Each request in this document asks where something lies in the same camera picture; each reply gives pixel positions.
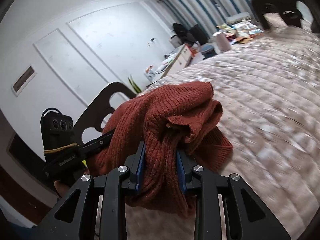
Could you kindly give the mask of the person's left hand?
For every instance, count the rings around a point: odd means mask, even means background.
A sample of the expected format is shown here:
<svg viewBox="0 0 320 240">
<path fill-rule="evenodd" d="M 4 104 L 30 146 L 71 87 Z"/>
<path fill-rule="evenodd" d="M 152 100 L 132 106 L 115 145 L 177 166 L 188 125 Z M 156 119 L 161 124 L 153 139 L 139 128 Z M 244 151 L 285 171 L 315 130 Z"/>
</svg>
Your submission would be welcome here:
<svg viewBox="0 0 320 240">
<path fill-rule="evenodd" d="M 59 194 L 60 198 L 63 197 L 70 189 L 69 186 L 65 185 L 59 180 L 54 181 L 54 187 L 57 190 L 57 193 Z"/>
</svg>

